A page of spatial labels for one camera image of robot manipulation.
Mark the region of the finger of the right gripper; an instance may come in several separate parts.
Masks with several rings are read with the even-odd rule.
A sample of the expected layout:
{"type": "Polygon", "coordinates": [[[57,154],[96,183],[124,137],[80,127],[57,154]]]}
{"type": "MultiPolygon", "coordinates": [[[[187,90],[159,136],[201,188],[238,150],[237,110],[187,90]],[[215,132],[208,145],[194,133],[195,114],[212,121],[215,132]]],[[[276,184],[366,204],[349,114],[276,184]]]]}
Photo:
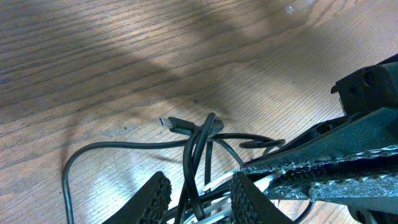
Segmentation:
{"type": "Polygon", "coordinates": [[[396,214],[397,156],[292,170],[265,193],[270,199],[312,199],[396,214]]]}

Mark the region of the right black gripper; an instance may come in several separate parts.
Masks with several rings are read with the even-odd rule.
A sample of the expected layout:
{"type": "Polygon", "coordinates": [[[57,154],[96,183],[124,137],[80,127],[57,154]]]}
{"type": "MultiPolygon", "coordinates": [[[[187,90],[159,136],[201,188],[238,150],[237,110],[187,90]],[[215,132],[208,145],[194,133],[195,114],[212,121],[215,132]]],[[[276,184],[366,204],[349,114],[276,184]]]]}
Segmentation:
{"type": "MultiPolygon", "coordinates": [[[[347,123],[301,146],[248,162],[241,171],[260,174],[397,156],[397,56],[352,73],[332,90],[340,95],[347,123]]],[[[361,223],[397,223],[397,213],[347,206],[361,223]]]]}

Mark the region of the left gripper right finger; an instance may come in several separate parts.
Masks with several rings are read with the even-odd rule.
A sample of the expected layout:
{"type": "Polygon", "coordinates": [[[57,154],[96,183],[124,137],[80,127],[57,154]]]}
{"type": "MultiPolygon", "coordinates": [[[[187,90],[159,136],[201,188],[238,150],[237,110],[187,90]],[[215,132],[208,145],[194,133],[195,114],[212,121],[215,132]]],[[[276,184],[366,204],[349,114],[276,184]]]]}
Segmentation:
{"type": "Polygon", "coordinates": [[[294,223],[276,208],[243,172],[237,172],[233,175],[231,181],[231,208],[234,223],[294,223]]]}

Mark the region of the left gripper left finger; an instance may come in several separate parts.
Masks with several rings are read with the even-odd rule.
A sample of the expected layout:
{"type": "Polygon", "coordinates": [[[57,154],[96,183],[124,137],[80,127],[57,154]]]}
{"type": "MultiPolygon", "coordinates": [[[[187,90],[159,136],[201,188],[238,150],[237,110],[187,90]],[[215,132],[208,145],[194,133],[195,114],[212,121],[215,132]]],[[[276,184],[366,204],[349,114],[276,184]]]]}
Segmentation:
{"type": "Polygon", "coordinates": [[[165,223],[172,187],[163,172],[156,172],[127,203],[103,224],[165,223]]]}

